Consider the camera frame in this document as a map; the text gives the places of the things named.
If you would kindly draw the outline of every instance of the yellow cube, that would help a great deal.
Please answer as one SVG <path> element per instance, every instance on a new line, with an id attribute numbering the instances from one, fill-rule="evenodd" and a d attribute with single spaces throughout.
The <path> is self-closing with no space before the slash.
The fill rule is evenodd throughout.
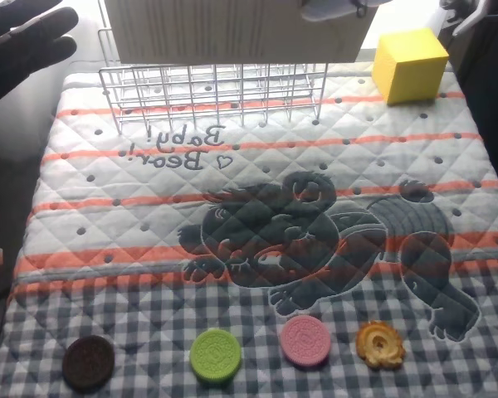
<path id="1" fill-rule="evenodd" d="M 380 37 L 373 80 L 388 104 L 436 97 L 448 53 L 429 28 Z"/>

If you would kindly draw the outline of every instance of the quilted mat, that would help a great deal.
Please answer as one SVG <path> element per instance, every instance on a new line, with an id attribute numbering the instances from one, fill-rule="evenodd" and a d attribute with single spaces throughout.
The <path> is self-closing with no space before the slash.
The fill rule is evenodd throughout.
<path id="1" fill-rule="evenodd" d="M 311 109 L 126 125 L 97 74 L 66 78 L 16 267 L 0 397 L 75 396 L 65 350 L 99 335 L 98 396 L 498 397 L 498 178 L 448 69 L 439 96 L 388 107 L 370 63 L 335 65 Z M 196 83 L 195 90 L 206 88 Z M 279 335 L 305 313 L 331 336 L 314 369 Z M 369 369 L 363 323 L 403 339 Z M 242 365 L 205 386 L 189 364 L 209 328 Z"/>

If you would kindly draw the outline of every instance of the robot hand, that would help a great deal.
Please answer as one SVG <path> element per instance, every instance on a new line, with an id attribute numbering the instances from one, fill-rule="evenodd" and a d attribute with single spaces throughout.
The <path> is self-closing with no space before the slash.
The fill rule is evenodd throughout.
<path id="1" fill-rule="evenodd" d="M 306 21 L 321 22 L 356 13 L 364 17 L 367 7 L 376 7 L 391 0 L 303 0 L 300 14 Z"/>
<path id="2" fill-rule="evenodd" d="M 60 8 L 39 17 L 59 2 L 0 3 L 0 99 L 31 73 L 61 62 L 76 51 L 74 39 L 62 36 L 78 23 L 72 8 Z"/>

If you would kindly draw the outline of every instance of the metal wire rack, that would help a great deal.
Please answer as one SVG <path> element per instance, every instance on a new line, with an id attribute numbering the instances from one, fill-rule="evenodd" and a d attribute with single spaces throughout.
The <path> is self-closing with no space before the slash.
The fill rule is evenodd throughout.
<path id="1" fill-rule="evenodd" d="M 98 1 L 104 28 L 98 31 L 106 67 L 100 80 L 119 134 L 125 124 L 202 117 L 239 118 L 259 114 L 266 124 L 271 112 L 312 109 L 320 117 L 328 64 L 238 64 L 208 66 L 121 65 L 108 26 L 103 0 Z"/>

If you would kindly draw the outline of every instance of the cookie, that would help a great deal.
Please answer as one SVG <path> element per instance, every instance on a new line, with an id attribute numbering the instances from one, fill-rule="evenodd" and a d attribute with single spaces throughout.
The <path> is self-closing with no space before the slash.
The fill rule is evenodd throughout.
<path id="1" fill-rule="evenodd" d="M 356 351 L 373 369 L 395 369 L 403 363 L 406 350 L 398 332 L 385 322 L 365 323 L 356 335 Z"/>
<path id="2" fill-rule="evenodd" d="M 298 366 L 315 366 L 330 353 L 330 333 L 319 320 L 308 315 L 290 319 L 281 332 L 284 355 Z"/>
<path id="3" fill-rule="evenodd" d="M 66 384 L 81 394 L 98 391 L 115 369 L 115 350 L 100 336 L 75 340 L 66 350 L 62 363 Z"/>
<path id="4" fill-rule="evenodd" d="M 190 348 L 190 365 L 202 381 L 219 384 L 234 377 L 242 363 L 236 338 L 221 329 L 201 333 Z"/>

